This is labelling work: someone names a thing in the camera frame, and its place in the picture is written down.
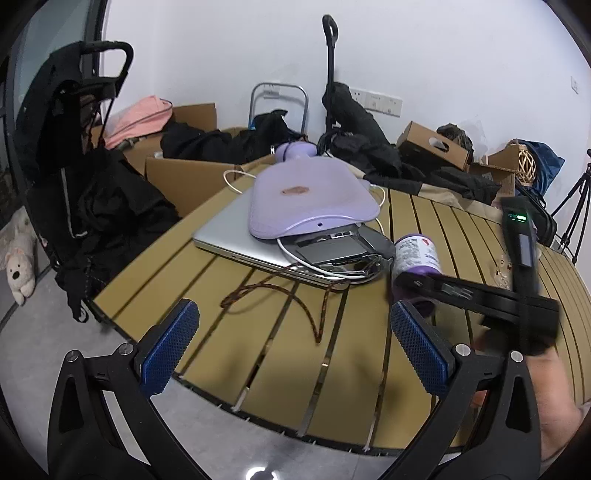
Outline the person's right hand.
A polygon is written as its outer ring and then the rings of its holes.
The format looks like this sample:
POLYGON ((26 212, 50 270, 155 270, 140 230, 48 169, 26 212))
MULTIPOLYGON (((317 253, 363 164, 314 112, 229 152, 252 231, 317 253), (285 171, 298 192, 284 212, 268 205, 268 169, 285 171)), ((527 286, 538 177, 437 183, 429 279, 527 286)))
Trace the person's right hand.
POLYGON ((574 438, 590 405, 575 403, 564 365, 555 348, 526 358, 537 402, 541 459, 551 463, 574 438))

